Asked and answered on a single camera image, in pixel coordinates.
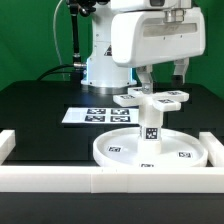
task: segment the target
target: black tabletop surface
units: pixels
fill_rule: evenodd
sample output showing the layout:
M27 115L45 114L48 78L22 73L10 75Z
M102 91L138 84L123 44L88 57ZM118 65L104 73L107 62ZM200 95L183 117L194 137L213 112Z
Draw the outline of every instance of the black tabletop surface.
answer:
M173 89L159 84L158 91ZM190 100L164 116L164 128L224 143L224 101L186 84ZM112 96L83 92L70 82L21 81L0 92L0 130L15 129L16 147L3 165L97 165L94 139L127 125L61 123L68 107L118 107ZM223 223L223 194L0 193L0 223Z

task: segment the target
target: green backdrop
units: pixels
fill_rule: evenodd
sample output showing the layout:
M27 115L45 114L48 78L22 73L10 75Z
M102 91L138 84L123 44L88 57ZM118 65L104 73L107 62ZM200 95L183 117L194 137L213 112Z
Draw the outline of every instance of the green backdrop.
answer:
M53 15L59 0L0 2L0 89L18 80L34 80L59 65L53 39ZM224 99L224 1L196 0L206 21L206 51L191 58L186 80L199 83ZM70 13L64 2L57 18L63 63L72 62ZM79 17L81 55L91 52L91 20ZM154 66L157 81L170 82L173 63ZM62 80L53 75L50 79Z

